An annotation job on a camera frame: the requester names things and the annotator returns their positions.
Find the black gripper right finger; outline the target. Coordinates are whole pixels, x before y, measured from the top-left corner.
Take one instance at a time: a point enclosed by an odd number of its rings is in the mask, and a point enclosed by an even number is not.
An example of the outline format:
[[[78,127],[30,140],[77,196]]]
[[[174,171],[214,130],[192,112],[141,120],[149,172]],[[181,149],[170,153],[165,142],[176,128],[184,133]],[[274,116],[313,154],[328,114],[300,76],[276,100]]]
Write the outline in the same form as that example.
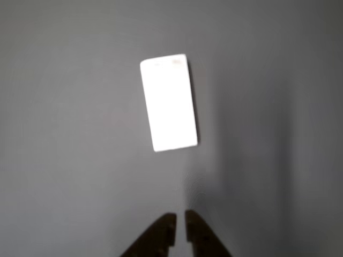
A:
[[[192,245],[193,256],[232,257],[214,231],[194,210],[185,211],[187,241]]]

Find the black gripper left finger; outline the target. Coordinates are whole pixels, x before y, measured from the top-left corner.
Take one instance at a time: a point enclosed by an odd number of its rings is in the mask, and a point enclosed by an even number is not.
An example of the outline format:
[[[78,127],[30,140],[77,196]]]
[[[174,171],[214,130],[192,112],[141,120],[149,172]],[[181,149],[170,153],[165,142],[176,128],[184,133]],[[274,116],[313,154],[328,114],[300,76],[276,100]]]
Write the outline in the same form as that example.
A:
[[[155,220],[121,257],[166,257],[175,245],[177,215],[165,213]]]

